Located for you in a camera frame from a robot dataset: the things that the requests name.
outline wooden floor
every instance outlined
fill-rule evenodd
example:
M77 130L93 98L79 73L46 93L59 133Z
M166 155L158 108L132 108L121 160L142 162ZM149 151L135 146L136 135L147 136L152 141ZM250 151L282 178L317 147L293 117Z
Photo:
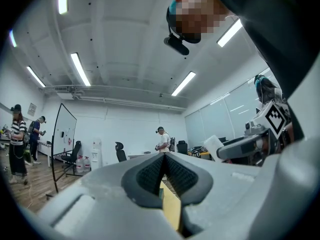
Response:
M7 151L0 151L0 167L1 170L3 170L4 167L8 167L7 171L4 172L4 176L10 180L11 171L9 156L6 156L7 153L8 148ZM27 185L20 183L10 185L12 195L15 197L16 201L20 205L26 208L28 207L34 213L37 213L46 204L46 194L56 194L52 169L48 167L47 156L39 153L38 161L41 162L41 164L35 164L34 166L25 165L28 179ZM61 165L63 165L62 162L54 161L54 172L56 176L63 172ZM78 179L79 177L76 176L62 176L57 182L59 191L65 189Z

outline yellow block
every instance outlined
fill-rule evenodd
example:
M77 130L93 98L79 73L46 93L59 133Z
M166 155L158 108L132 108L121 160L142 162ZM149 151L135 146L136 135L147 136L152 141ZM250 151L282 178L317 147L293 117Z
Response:
M181 201L173 194L170 189L161 181L160 188L163 189L163 213L166 219L169 221L174 230L178 230L180 213L181 213Z

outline large water jug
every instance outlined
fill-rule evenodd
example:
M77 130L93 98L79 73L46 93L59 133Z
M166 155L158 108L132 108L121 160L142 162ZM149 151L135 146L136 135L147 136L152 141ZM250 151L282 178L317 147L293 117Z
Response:
M90 165L90 160L88 156L85 156L85 159L83 160L83 165L84 165L83 170L85 172L90 172L91 165Z
M76 166L76 172L77 173L83 173L84 172L84 161L83 161L81 155L79 155L78 159L76 160L75 166Z

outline striped shirt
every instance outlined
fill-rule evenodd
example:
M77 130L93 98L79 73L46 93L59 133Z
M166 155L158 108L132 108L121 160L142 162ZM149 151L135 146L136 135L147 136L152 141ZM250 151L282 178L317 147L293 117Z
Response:
M20 124L17 121L13 121L11 128L13 130L13 134L20 134L20 132L25 132L26 123L25 121L21 120ZM24 143L24 138L16 139L11 137L10 143L12 145L22 145Z

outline white ceiling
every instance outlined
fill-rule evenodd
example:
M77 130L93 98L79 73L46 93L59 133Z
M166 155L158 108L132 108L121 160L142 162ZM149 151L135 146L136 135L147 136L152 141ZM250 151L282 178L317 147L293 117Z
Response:
M223 48L217 45L234 22L228 17L200 43L185 43L185 59L163 42L171 1L68 0L68 12L60 15L57 0L35 0L13 28L17 47L11 51L22 68L31 66L47 92L54 86L84 87L70 57L78 53L92 85L84 89L86 96L185 108L248 60L255 47L244 29ZM172 97L189 71L196 77Z

